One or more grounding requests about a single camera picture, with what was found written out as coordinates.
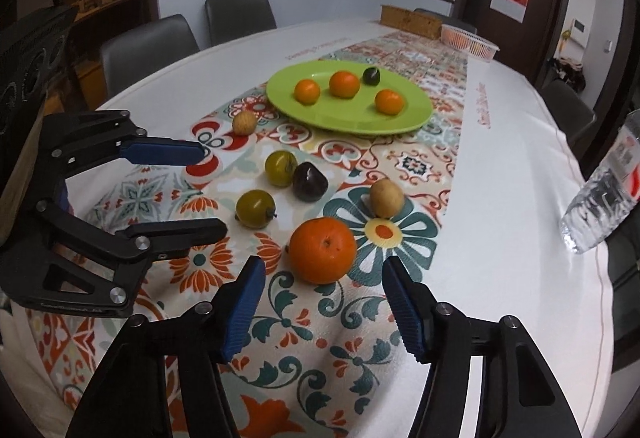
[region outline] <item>orange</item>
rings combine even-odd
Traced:
[[[353,98],[360,90],[360,79],[351,72],[335,72],[329,79],[329,91],[334,97]]]
[[[311,104],[315,104],[318,98],[320,98],[320,86],[318,86],[316,81],[311,79],[302,79],[296,84],[293,96],[300,104],[310,106]]]
[[[376,94],[376,109],[384,114],[398,114],[404,108],[404,98],[392,90],[381,90]]]
[[[356,240],[340,220],[307,220],[291,235],[289,258],[296,275],[313,284],[329,284],[346,274],[356,259]]]

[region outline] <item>floral pattern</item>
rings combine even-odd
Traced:
[[[187,258],[169,261],[174,272],[171,283],[180,283],[180,292],[191,289],[202,293],[208,292],[210,287],[222,286],[225,280],[234,280],[234,275],[229,272],[233,256],[226,248],[228,241],[228,237],[224,238],[211,245],[212,248],[194,246]]]
[[[394,32],[324,58],[377,65],[405,76],[431,97],[432,117],[417,132],[399,136],[336,134],[278,112],[262,84],[184,126],[183,137],[205,148],[201,162],[185,168],[136,166],[88,212],[78,213],[111,233],[169,219],[216,217],[226,223],[221,241],[149,269],[134,312],[150,320],[176,317],[210,300],[238,276],[250,255],[263,259],[267,285],[244,348],[220,365],[244,438],[337,438],[357,429],[376,394],[390,382],[390,365],[405,352],[382,290],[382,263],[399,256],[415,280],[428,280],[431,267],[438,266],[433,257],[462,131],[465,56],[437,41]],[[233,134],[233,119],[241,111],[258,118],[251,136]],[[329,188],[318,202],[301,202],[290,189],[274,188],[265,179],[265,158],[283,148],[299,162],[313,162],[327,177]],[[390,220],[375,217],[368,198],[370,185],[385,177],[398,183],[406,197]],[[278,217],[258,231],[234,219],[238,196],[253,188],[270,192],[278,208]],[[349,226],[356,259],[339,281],[310,285],[296,280],[286,245],[302,221],[323,215]],[[68,257],[94,272],[94,264],[82,256]],[[47,374],[65,403],[76,408],[124,321],[31,310],[27,316]],[[175,357],[166,358],[165,369],[172,431],[176,438],[187,438]]]
[[[390,220],[377,218],[365,202],[368,187],[349,189],[324,206],[323,214],[344,221],[356,237],[358,252],[348,275],[365,286],[382,282],[382,264],[395,255],[402,259],[413,280],[422,281],[436,249],[438,227],[410,198]]]

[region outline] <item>potato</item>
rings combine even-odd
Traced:
[[[234,117],[232,124],[234,133],[239,136],[248,136],[255,131],[258,119],[251,111],[241,111]]]
[[[393,218],[404,206],[404,193],[389,178],[383,178],[370,187],[369,200],[377,217]]]

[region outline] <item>water bottle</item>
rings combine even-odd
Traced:
[[[626,116],[613,146],[560,222],[566,246],[582,254],[604,241],[640,199],[640,110]]]

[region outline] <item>white tablecloth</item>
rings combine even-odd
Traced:
[[[303,24],[200,52],[130,87],[103,109],[130,110],[150,136],[179,136],[208,111],[286,65],[392,30],[364,20]],[[548,361],[583,436],[596,429],[612,362],[607,248],[573,256],[558,223],[582,184],[577,162],[540,96],[520,74],[470,59],[449,207],[429,286],[467,315],[518,316]],[[131,168],[115,161],[68,180],[82,215]],[[33,356],[28,327],[20,328]],[[406,436],[428,367],[402,354],[394,380],[350,436]],[[472,361],[463,437],[475,433],[481,360]]]

